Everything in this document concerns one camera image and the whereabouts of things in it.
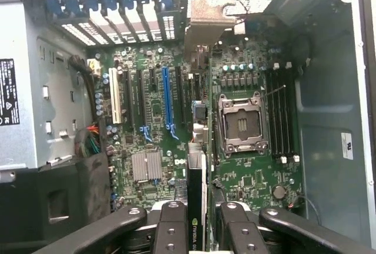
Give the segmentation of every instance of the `white pci slot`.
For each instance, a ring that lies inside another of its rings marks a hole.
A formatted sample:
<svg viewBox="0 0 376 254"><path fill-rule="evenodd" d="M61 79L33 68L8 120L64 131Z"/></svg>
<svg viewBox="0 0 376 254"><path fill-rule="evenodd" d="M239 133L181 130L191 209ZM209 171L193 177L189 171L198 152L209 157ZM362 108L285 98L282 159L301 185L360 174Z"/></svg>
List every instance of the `white pci slot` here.
<svg viewBox="0 0 376 254"><path fill-rule="evenodd" d="M112 122L122 123L122 108L120 105L118 70L116 68L109 68L109 75L110 75Z"/></svg>

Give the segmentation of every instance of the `warning label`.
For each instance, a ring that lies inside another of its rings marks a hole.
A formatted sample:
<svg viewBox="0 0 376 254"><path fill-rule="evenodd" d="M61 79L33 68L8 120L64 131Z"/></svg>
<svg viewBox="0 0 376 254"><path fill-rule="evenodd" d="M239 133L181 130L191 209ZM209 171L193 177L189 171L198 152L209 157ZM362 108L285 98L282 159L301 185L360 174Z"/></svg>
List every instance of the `warning label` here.
<svg viewBox="0 0 376 254"><path fill-rule="evenodd" d="M0 126L19 124L13 59L0 59Z"/></svg>

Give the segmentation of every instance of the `motherboard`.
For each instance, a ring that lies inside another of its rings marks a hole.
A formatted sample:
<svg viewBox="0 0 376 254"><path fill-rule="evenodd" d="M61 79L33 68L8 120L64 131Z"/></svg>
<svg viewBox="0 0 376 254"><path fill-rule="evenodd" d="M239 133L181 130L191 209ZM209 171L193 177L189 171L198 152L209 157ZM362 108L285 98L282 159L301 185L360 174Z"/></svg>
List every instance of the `motherboard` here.
<svg viewBox="0 0 376 254"><path fill-rule="evenodd" d="M174 199L191 143L202 146L208 178L227 200L252 210L288 205L302 180L294 69L272 63L283 49L259 37L224 39L205 74L191 71L183 50L177 42L120 46L88 60L107 125L113 210Z"/></svg>

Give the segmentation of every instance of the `lga socket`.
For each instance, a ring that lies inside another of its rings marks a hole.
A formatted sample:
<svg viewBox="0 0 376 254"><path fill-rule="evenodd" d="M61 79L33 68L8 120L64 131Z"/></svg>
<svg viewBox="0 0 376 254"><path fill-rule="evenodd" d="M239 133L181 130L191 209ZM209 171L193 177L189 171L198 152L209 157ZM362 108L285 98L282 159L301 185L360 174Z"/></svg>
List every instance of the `lga socket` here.
<svg viewBox="0 0 376 254"><path fill-rule="evenodd" d="M265 136L266 117L260 93L251 98L228 99L221 94L218 100L218 120L221 148L232 153L257 151L264 155L268 147Z"/></svg>

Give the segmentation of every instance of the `screw hole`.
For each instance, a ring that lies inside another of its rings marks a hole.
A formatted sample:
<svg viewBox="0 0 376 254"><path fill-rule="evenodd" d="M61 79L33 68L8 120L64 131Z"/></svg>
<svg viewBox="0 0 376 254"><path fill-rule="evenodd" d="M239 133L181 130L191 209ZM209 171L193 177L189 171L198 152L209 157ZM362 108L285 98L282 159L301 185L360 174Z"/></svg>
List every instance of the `screw hole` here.
<svg viewBox="0 0 376 254"><path fill-rule="evenodd" d="M174 244L172 244L172 243L170 243L170 244L167 244L167 246L166 246L166 249L167 249L167 250L170 250L170 251L172 251L172 250L174 250L174 249L175 249L175 245L174 245Z"/></svg>
<svg viewBox="0 0 376 254"><path fill-rule="evenodd" d="M247 245L247 248L248 248L248 250L251 250L251 251L255 251L256 250L256 246L254 244L252 244L252 243L249 243Z"/></svg>

